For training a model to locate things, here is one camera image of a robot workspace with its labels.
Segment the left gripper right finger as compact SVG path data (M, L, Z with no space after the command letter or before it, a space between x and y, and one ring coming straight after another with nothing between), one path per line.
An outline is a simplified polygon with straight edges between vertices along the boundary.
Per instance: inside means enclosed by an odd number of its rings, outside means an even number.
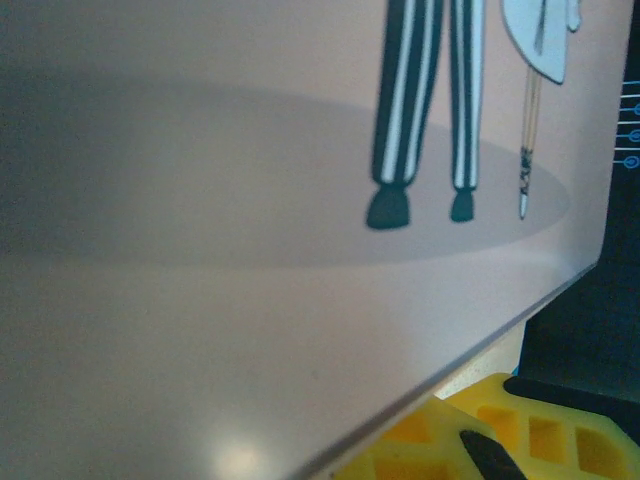
M491 427L527 480L640 480L640 404L492 374L445 398Z

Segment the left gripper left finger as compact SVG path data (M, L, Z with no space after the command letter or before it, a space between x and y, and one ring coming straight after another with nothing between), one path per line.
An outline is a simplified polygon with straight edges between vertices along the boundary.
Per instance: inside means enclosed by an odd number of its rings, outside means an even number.
M334 480L481 480L460 433L481 422L432 397L334 473Z

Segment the pink box with cartoon print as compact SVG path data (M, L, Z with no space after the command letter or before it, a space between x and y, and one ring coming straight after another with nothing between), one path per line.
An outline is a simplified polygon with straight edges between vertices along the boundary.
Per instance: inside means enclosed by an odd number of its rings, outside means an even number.
M0 480L307 480L599 259L634 0L0 0Z

